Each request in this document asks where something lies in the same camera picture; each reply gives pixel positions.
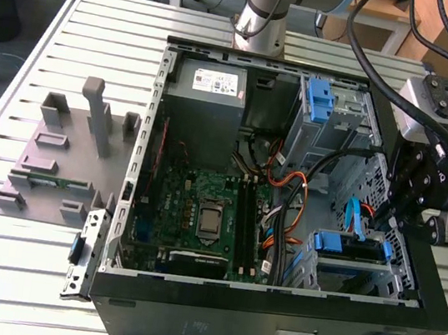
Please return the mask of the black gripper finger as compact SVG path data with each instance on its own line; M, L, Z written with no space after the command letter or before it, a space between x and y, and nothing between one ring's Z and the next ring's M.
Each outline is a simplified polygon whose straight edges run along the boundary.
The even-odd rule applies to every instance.
M408 237L417 238L431 246L448 248L448 211L424 220L422 216L407 215L397 218L397 227Z
M399 222L414 210L413 205L428 188L427 160L427 153L420 149L398 149L389 168L386 200L375 213L374 228L387 229L389 219L395 218Z

